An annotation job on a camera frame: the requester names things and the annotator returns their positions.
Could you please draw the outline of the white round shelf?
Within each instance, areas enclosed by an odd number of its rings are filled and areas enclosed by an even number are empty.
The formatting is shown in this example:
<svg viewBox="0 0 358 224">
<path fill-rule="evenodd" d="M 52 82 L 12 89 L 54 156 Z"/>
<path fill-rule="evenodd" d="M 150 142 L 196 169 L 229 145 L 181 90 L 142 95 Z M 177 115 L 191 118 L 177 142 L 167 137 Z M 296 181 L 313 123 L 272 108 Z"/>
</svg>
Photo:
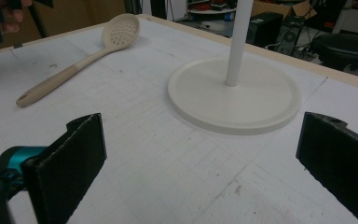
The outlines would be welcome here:
<svg viewBox="0 0 358 224">
<path fill-rule="evenodd" d="M 187 13 L 199 14 L 199 15 L 216 15 L 216 14 L 226 14 L 235 12 L 236 8 L 223 8 L 222 10 L 193 10 L 189 9 Z"/>
</svg>

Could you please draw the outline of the black computer tower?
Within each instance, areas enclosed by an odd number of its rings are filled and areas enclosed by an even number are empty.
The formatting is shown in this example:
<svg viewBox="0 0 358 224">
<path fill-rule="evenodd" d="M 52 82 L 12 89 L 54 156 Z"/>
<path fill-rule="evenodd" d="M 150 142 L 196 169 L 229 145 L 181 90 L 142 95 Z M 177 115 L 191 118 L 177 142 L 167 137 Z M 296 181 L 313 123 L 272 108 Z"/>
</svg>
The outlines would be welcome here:
<svg viewBox="0 0 358 224">
<path fill-rule="evenodd" d="M 250 18 L 246 43 L 264 48 L 274 44 L 281 29 L 283 14 L 263 12 Z"/>
</svg>

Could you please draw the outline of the beige slotted spoon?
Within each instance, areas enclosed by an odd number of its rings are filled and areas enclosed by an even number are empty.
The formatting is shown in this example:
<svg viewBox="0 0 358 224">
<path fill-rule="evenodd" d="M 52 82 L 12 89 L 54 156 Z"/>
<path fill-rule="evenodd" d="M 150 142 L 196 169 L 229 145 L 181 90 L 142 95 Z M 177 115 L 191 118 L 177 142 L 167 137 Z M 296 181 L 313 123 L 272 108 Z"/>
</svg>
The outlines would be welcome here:
<svg viewBox="0 0 358 224">
<path fill-rule="evenodd" d="M 35 85 L 17 99 L 16 105 L 26 107 L 41 100 L 88 65 L 107 54 L 129 47 L 135 41 L 139 32 L 140 22 L 136 16 L 132 14 L 121 14 L 114 17 L 103 28 L 103 49 Z"/>
</svg>

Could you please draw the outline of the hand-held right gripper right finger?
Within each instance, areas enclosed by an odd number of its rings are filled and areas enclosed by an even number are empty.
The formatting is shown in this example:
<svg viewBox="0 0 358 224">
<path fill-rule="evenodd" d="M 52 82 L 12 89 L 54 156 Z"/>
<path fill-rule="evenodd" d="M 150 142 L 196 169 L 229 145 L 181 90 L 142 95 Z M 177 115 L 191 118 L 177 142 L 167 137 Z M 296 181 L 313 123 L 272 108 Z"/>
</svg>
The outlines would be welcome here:
<svg viewBox="0 0 358 224">
<path fill-rule="evenodd" d="M 358 133 L 340 119 L 307 112 L 296 158 L 358 219 Z"/>
</svg>

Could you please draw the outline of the white round-base pole stand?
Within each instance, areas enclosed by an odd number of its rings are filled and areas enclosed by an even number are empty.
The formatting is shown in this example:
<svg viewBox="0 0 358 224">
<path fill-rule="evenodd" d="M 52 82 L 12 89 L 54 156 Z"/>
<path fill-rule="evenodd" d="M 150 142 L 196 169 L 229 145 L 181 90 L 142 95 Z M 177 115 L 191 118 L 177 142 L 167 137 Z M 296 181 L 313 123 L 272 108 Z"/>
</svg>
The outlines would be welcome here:
<svg viewBox="0 0 358 224">
<path fill-rule="evenodd" d="M 216 133 L 269 133 L 288 124 L 302 102 L 301 90 L 282 70 L 244 55 L 253 0 L 239 0 L 227 57 L 187 63 L 168 81 L 175 111 Z"/>
</svg>

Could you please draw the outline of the grey computer case with fan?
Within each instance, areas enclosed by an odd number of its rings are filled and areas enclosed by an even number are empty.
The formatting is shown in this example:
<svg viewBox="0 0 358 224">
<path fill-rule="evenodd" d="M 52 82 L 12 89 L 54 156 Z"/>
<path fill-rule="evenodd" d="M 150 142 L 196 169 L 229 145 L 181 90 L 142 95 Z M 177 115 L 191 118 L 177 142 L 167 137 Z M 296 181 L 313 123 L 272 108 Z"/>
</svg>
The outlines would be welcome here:
<svg viewBox="0 0 358 224">
<path fill-rule="evenodd" d="M 286 16 L 277 37 L 276 52 L 292 56 L 305 18 L 300 16 Z"/>
</svg>

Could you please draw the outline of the black round stool seat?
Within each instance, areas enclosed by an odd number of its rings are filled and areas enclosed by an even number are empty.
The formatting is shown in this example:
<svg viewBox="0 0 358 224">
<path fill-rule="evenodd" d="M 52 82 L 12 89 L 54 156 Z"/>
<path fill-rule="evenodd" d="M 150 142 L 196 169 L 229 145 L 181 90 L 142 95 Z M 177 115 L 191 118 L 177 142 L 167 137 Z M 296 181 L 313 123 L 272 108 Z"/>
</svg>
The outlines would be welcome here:
<svg viewBox="0 0 358 224">
<path fill-rule="evenodd" d="M 327 34 L 315 37 L 310 49 L 318 55 L 323 66 L 343 71 L 349 65 L 358 68 L 358 35 Z"/>
</svg>

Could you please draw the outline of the brown wooden cabinet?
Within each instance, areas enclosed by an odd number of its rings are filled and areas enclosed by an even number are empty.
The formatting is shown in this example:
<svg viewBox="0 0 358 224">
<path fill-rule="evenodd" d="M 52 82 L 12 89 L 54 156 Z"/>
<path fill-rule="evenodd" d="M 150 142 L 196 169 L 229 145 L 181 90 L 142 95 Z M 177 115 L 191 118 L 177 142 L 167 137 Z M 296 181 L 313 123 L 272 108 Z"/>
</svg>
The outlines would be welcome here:
<svg viewBox="0 0 358 224">
<path fill-rule="evenodd" d="M 124 0 L 52 0 L 53 7 L 33 0 L 23 10 L 20 30 L 3 35 L 0 49 L 110 21 L 126 12 Z"/>
</svg>

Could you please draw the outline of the cardboard box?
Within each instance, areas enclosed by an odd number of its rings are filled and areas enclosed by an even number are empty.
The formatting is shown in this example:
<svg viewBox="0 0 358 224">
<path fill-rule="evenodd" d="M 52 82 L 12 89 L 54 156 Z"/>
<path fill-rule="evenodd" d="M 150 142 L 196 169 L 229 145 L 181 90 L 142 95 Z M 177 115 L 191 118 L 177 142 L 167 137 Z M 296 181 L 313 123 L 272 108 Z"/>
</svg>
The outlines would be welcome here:
<svg viewBox="0 0 358 224">
<path fill-rule="evenodd" d="M 254 0 L 251 15 L 274 12 L 286 16 L 304 17 L 306 20 L 317 15 L 310 0 Z"/>
</svg>

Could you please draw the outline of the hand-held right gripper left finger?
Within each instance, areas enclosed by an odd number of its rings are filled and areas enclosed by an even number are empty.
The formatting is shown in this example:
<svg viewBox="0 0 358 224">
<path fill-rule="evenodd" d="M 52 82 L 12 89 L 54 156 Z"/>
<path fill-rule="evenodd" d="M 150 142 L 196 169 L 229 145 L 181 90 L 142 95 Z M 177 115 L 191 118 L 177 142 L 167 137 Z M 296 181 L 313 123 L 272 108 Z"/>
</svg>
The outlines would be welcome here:
<svg viewBox="0 0 358 224">
<path fill-rule="evenodd" d="M 102 115 L 75 119 L 40 154 L 21 163 L 39 224 L 66 224 L 106 160 Z"/>
</svg>

